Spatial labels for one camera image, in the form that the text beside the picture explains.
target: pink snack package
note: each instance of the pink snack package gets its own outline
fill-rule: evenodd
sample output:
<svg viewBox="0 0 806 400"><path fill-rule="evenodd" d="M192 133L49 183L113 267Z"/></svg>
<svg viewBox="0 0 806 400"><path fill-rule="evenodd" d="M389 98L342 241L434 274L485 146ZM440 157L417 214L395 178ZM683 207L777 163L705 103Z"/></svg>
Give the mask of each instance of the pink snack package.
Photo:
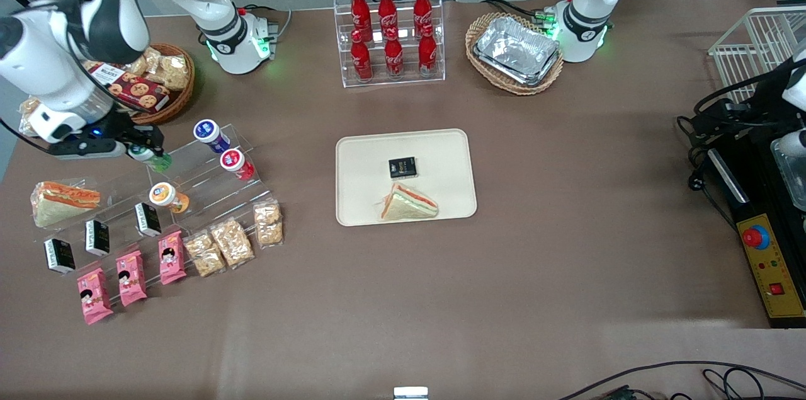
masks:
<svg viewBox="0 0 806 400"><path fill-rule="evenodd" d="M84 321L87 324L93 324L113 313L109 303L109 294L106 294L104 280L106 279L101 268L78 278L81 311L84 313Z"/></svg>
<svg viewBox="0 0 806 400"><path fill-rule="evenodd" d="M128 306L135 300L146 299L146 278L143 274L143 256L140 251L125 254L115 260L118 266L118 286L120 302Z"/></svg>
<svg viewBox="0 0 806 400"><path fill-rule="evenodd" d="M162 285L176 282L187 274L184 273L184 244L182 231L159 240L159 281Z"/></svg>

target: red button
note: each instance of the red button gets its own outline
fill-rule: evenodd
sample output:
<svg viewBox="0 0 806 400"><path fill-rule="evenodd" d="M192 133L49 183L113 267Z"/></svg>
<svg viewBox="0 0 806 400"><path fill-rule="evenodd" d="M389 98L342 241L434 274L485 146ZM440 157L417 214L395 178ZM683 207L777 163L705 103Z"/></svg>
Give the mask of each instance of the red button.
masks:
<svg viewBox="0 0 806 400"><path fill-rule="evenodd" d="M742 240L749 247L757 248L764 242L764 237L762 236L761 231L758 231L755 228L748 228L742 233Z"/></svg>

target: wicker basket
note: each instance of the wicker basket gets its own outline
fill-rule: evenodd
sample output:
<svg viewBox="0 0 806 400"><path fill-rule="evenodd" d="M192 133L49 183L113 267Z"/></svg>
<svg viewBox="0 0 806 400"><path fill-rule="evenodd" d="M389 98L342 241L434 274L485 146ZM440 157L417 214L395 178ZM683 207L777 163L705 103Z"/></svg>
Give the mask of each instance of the wicker basket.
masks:
<svg viewBox="0 0 806 400"><path fill-rule="evenodd" d="M188 86L185 87L184 90L181 92L170 92L172 95L174 93L179 93L179 96L173 96L171 103L168 104L163 110L159 110L157 113L138 113L136 116L132 117L132 120L137 124L162 123L169 121L171 118L174 118L176 115L178 115L179 111L182 110L185 105L187 105L188 101L190 101L190 96L193 95L193 81L196 79L196 67L193 65L193 59L190 58L190 55L173 44L152 44L152 48L158 50L158 52L162 55L184 56L184 64L188 67L190 77L188 77Z"/></svg>
<svg viewBox="0 0 806 400"><path fill-rule="evenodd" d="M473 44L475 44L475 42L481 38L484 30L487 30L487 27L490 25L490 22L492 22L493 19L503 18L503 16L511 16L529 29L535 31L539 30L535 24L527 21L524 18L521 18L521 16L515 16L507 13L489 13L483 15L470 25L470 28L467 29L467 33L464 35L464 47L465 53L467 54L467 59L469 59L471 64L473 64L475 69L478 70L478 72L480 72L484 78L502 90L506 90L510 93L520 96L538 94L546 88L549 88L549 85L551 85L557 76L559 76L559 72L562 70L562 54L560 54L557 61L553 64L552 69L549 70L546 76L542 79L542 82L540 82L537 87L527 87L523 84L519 84L515 81L515 79L507 76L503 72L498 71L496 68L486 64L486 62L481 61L475 55L473 55Z"/></svg>

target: emergency stop button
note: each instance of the emergency stop button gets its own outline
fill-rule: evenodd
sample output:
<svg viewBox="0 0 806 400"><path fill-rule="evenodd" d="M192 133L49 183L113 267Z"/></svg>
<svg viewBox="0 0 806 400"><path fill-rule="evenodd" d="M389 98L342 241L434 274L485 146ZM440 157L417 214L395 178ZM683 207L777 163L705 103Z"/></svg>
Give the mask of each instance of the emergency stop button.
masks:
<svg viewBox="0 0 806 400"><path fill-rule="evenodd" d="M769 247L769 233L761 225L753 225L743 231L742 241L749 247L763 250Z"/></svg>

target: foil container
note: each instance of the foil container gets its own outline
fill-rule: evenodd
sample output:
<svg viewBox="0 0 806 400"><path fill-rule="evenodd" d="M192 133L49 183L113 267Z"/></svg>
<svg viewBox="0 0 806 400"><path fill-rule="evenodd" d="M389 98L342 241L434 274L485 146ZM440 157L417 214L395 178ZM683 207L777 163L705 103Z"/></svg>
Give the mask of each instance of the foil container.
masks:
<svg viewBox="0 0 806 400"><path fill-rule="evenodd" d="M506 16L490 22L473 53L516 82L534 87L559 58L559 44Z"/></svg>

